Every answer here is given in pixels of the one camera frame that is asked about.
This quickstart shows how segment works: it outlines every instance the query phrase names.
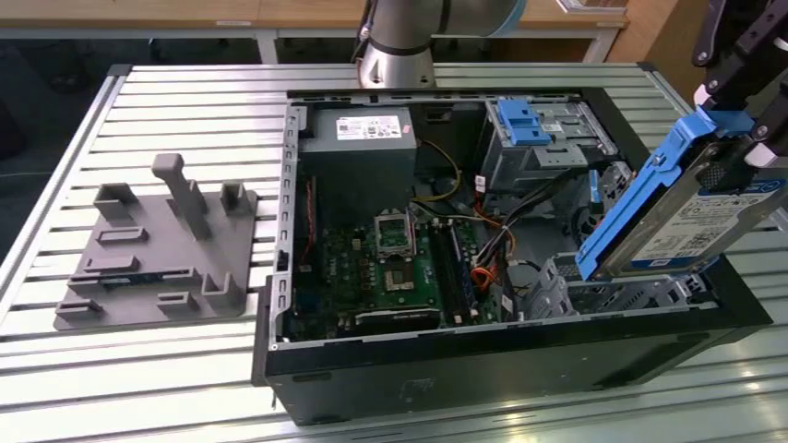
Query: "sticker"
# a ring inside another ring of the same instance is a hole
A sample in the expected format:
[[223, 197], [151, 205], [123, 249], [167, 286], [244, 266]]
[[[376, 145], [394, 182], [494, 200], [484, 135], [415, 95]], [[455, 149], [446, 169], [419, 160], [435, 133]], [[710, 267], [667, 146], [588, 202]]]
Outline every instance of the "sticker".
[[488, 184], [488, 179], [484, 175], [478, 175], [475, 178], [475, 184], [476, 184], [476, 192], [480, 192], [484, 194], [484, 192], [487, 191], [487, 184]]
[[502, 295], [502, 306], [508, 312], [511, 312], [512, 314], [515, 313], [515, 304], [512, 303], [512, 299], [508, 298], [506, 295]]
[[218, 26], [251, 26], [251, 21], [218, 20]]
[[542, 124], [542, 130], [544, 132], [564, 132], [562, 125]]
[[786, 180], [756, 180], [740, 195], [700, 191], [632, 258], [636, 268], [683, 267], [703, 255], [736, 226], [739, 214], [767, 200]]
[[368, 140], [375, 138], [403, 138], [396, 115], [342, 117], [336, 120], [338, 140]]

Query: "white table leg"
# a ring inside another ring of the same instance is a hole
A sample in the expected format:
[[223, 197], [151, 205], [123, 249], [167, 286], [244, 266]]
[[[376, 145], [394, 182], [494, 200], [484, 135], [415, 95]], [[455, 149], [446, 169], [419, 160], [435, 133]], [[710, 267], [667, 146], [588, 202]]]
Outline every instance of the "white table leg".
[[602, 63], [611, 52], [614, 41], [619, 35], [619, 29], [599, 30], [596, 37], [588, 46], [587, 55], [583, 58], [584, 63]]
[[276, 31], [255, 32], [258, 41], [258, 51], [260, 51], [260, 63], [264, 65], [278, 65], [280, 59], [276, 55]]

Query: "ram slot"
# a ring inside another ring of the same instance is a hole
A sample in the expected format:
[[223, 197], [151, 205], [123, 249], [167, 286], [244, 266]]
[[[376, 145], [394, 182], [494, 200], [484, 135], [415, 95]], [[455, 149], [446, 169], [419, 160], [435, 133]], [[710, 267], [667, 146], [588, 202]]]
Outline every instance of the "ram slot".
[[452, 243], [455, 245], [455, 266], [458, 269], [462, 293], [466, 297], [466, 305], [471, 310], [471, 317], [475, 317], [478, 316], [478, 313], [475, 311], [476, 296], [474, 292], [474, 282], [471, 281], [471, 270], [468, 269], [468, 264], [466, 263], [466, 256], [463, 255], [463, 245], [459, 241], [458, 227], [454, 223], [451, 223], [448, 229], [452, 235]]
[[470, 320], [471, 306], [466, 299], [455, 241], [447, 226], [430, 227], [432, 266], [442, 292], [447, 323], [462, 326]]

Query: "open computer tower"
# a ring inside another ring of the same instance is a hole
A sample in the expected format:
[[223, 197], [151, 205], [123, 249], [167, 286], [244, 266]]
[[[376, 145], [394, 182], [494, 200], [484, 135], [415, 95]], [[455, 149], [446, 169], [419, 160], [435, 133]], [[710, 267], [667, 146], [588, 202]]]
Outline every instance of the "open computer tower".
[[639, 384], [771, 323], [724, 257], [580, 279], [648, 157], [602, 89], [291, 93], [252, 383], [299, 425]]

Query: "gray 3d-printed holder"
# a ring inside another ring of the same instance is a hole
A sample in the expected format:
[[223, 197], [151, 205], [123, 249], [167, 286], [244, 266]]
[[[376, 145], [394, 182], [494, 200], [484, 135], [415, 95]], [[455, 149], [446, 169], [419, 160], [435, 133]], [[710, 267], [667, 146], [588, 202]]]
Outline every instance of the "gray 3d-printed holder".
[[203, 194], [186, 180], [180, 154], [159, 154], [154, 175], [171, 196], [103, 185], [94, 227], [59, 330], [236, 317], [247, 307], [256, 199], [240, 183]]

